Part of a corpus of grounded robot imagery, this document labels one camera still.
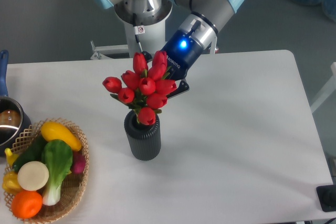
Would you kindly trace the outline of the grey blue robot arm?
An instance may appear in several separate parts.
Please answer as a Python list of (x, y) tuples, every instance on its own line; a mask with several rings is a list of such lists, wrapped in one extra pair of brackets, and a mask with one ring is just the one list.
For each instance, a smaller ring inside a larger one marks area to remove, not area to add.
[(204, 50), (216, 51), (218, 33), (244, 0), (94, 0), (102, 9), (113, 8), (123, 22), (127, 43), (93, 47), (93, 59), (113, 54), (144, 53), (151, 60), (164, 50), (169, 78), (178, 81), (177, 96), (189, 89), (186, 75)]

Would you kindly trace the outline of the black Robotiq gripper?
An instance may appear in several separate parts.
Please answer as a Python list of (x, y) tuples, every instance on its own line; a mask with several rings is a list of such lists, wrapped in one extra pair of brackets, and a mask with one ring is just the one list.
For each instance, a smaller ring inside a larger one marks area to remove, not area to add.
[[(178, 30), (161, 49), (166, 52), (167, 65), (170, 67), (168, 79), (181, 80), (178, 88), (167, 95), (167, 98), (176, 97), (190, 90), (190, 86), (184, 79), (188, 70), (203, 52), (203, 47), (186, 33)], [(143, 51), (142, 54), (147, 63), (153, 60), (152, 55)]]

